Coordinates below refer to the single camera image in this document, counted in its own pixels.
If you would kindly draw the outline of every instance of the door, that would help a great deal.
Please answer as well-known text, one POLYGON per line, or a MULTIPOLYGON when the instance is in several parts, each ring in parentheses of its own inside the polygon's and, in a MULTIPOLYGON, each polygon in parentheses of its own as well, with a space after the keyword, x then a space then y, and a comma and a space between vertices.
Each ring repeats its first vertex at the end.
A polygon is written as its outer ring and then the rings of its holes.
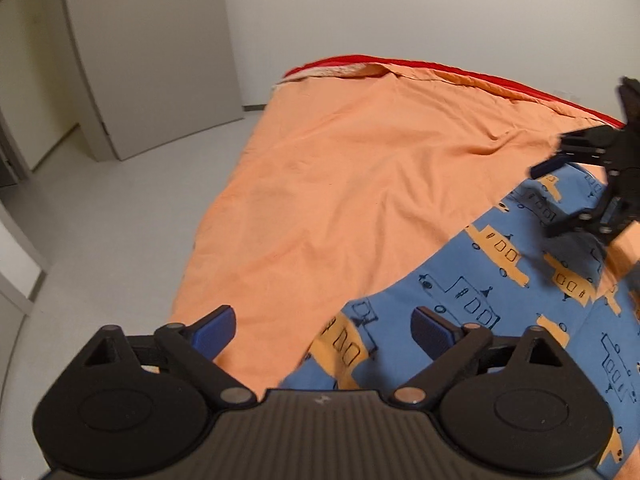
POLYGON ((242 117, 225 0, 66 0, 119 158, 242 117))

